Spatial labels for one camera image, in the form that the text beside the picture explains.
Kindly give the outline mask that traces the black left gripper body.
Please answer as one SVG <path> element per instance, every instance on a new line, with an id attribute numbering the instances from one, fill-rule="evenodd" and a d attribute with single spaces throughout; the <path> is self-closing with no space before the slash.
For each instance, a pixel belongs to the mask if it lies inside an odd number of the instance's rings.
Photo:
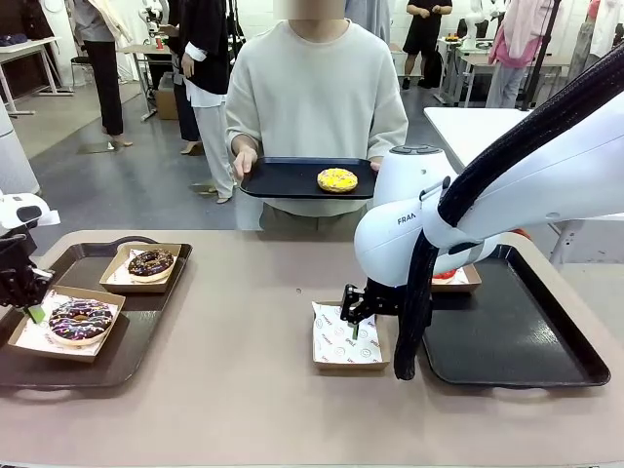
<path id="1" fill-rule="evenodd" d="M 38 303 L 35 264 L 29 257 L 32 245 L 24 233 L 0 238 L 0 306 L 24 308 Z"/>

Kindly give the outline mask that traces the chocolate sprinkled donut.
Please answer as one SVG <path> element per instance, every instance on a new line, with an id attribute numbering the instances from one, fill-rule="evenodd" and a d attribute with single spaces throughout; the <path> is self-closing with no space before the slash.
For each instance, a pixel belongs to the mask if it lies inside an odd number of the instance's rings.
<path id="1" fill-rule="evenodd" d="M 57 342 L 67 346 L 86 346 L 100 341 L 113 321 L 114 314 L 107 303 L 70 298 L 53 310 L 48 326 Z"/>
<path id="2" fill-rule="evenodd" d="M 174 264 L 175 258 L 170 252 L 157 249 L 136 255 L 127 270 L 133 282 L 154 283 L 167 278 Z"/>

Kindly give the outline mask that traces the yellow sprinkled donut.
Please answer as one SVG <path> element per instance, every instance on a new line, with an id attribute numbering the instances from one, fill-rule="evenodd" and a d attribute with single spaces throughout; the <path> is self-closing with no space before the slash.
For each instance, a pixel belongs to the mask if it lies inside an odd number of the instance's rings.
<path id="1" fill-rule="evenodd" d="M 345 169 L 328 168 L 317 175 L 319 187 L 330 193 L 348 193 L 353 191 L 359 183 L 358 177 Z"/>

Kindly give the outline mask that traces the black serving tray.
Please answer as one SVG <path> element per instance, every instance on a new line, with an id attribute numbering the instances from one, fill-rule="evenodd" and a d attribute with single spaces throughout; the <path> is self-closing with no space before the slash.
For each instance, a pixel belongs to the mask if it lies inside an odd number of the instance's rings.
<path id="1" fill-rule="evenodd" d="M 353 173 L 358 185 L 346 193 L 323 190 L 318 174 L 339 168 Z M 255 198 L 292 200 L 368 200 L 373 196 L 376 172 L 371 163 L 357 158 L 260 157 L 240 182 L 241 190 Z"/>

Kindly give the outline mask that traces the person's right forearm beige sleeve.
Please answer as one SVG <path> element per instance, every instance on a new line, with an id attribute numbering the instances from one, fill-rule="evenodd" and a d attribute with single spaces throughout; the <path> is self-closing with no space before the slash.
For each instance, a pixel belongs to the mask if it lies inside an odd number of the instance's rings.
<path id="1" fill-rule="evenodd" d="M 226 106 L 227 136 L 233 155 L 243 150 L 257 152 L 260 143 L 260 126 L 254 106 L 229 102 Z"/>

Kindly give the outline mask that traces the dark brown plastic tray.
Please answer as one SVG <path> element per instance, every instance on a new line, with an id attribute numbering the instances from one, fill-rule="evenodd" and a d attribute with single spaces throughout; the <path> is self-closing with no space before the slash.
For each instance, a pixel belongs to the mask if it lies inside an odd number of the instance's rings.
<path id="1" fill-rule="evenodd" d="M 70 246 L 53 264 L 54 283 L 102 293 L 99 278 L 123 247 L 135 243 L 154 248 L 152 239 L 129 236 L 110 243 L 80 243 Z M 176 283 L 192 253 L 181 246 L 172 278 L 162 292 L 130 292 L 113 327 L 111 337 L 91 363 L 38 356 L 9 344 L 24 315 L 11 309 L 0 318 L 0 389 L 78 390 L 112 388 L 129 380 L 146 354 L 164 316 Z"/>

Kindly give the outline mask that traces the person's right hand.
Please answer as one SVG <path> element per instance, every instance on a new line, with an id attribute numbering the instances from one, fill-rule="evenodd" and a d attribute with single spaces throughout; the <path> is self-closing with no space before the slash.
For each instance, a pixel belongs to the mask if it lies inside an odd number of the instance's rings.
<path id="1" fill-rule="evenodd" d="M 234 160 L 234 172 L 238 180 L 242 181 L 249 174 L 257 161 L 256 150 L 249 146 L 240 149 Z"/>

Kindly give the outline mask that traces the person in black trousers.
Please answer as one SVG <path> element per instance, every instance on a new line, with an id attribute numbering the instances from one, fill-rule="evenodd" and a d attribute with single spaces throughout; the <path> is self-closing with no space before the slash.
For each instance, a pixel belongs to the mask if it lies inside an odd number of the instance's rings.
<path id="1" fill-rule="evenodd" d="M 94 71 L 103 132 L 117 147 L 133 144 L 124 136 L 116 47 L 131 36 L 108 0 L 67 0 L 74 32 Z"/>

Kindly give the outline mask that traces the person in beige sweater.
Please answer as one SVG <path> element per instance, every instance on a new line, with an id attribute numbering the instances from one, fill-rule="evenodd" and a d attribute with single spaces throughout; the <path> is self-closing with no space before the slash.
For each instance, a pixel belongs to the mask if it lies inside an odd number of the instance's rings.
<path id="1" fill-rule="evenodd" d="M 345 0 L 277 0 L 281 19 L 247 42 L 229 102 L 254 106 L 262 156 L 366 159 L 374 111 L 402 102 L 388 45 Z"/>

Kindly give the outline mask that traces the cardboard box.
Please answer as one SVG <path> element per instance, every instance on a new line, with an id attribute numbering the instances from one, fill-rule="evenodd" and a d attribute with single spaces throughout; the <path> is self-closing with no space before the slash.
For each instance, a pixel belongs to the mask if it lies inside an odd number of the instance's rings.
<path id="1" fill-rule="evenodd" d="M 176 95 L 173 88 L 154 92 L 157 114 L 161 120 L 177 120 Z"/>

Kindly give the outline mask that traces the small white side table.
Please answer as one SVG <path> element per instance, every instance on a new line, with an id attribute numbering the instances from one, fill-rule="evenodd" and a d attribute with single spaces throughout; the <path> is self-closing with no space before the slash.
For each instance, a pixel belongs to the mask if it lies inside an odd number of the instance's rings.
<path id="1" fill-rule="evenodd" d="M 19 43 L 11 46 L 0 47 L 0 86 L 4 92 L 6 98 L 5 106 L 8 108 L 8 115 L 12 118 L 18 118 L 20 116 L 34 115 L 35 111 L 30 110 L 17 110 L 16 104 L 9 86 L 9 82 L 5 76 L 3 65 L 11 61 L 23 59 L 30 56 L 39 56 L 43 62 L 43 68 L 48 80 L 48 86 L 45 89 L 36 93 L 36 96 L 40 97 L 61 97 L 71 96 L 72 92 L 62 91 L 57 87 L 57 82 L 53 77 L 53 61 L 47 52 L 46 47 L 51 44 L 56 44 L 59 37 L 52 36 L 38 40 L 27 40 L 26 42 Z"/>

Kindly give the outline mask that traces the wooden desk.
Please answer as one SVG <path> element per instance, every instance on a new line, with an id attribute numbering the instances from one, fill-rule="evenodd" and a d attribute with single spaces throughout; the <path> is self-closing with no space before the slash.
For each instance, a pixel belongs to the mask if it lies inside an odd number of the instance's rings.
<path id="1" fill-rule="evenodd" d="M 140 121 L 144 123 L 157 113 L 156 91 L 160 72 L 171 70 L 172 55 L 166 45 L 159 47 L 152 44 L 131 45 L 120 52 L 132 60 L 145 104 L 145 111 L 140 117 Z"/>

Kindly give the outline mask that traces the person in black shorts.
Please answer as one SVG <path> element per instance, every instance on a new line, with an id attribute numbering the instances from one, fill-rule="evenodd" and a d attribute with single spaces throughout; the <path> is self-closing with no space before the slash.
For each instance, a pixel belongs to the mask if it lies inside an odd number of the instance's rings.
<path id="1" fill-rule="evenodd" d="M 410 76 L 416 59 L 421 56 L 421 78 L 417 85 L 429 89 L 425 78 L 427 61 L 433 56 L 440 33 L 442 17 L 452 12 L 452 0 L 409 0 L 407 13 L 411 16 L 409 32 L 403 46 L 407 54 L 402 89 L 410 88 Z"/>

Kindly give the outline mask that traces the white humanoid robot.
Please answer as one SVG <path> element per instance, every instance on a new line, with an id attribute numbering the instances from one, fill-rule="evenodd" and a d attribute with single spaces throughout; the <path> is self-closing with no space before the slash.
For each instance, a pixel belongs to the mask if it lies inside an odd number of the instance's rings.
<path id="1" fill-rule="evenodd" d="M 470 0 L 470 11 L 465 16 L 466 35 L 464 41 L 476 40 L 479 25 L 486 20 L 486 11 L 484 10 L 483 0 Z"/>

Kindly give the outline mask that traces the person in patterned trousers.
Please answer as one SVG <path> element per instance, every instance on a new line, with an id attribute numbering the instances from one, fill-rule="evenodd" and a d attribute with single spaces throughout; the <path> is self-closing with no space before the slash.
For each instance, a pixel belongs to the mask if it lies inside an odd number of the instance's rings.
<path id="1" fill-rule="evenodd" d="M 613 48 L 620 23 L 624 26 L 624 0 L 590 0 L 572 53 L 568 84 Z"/>

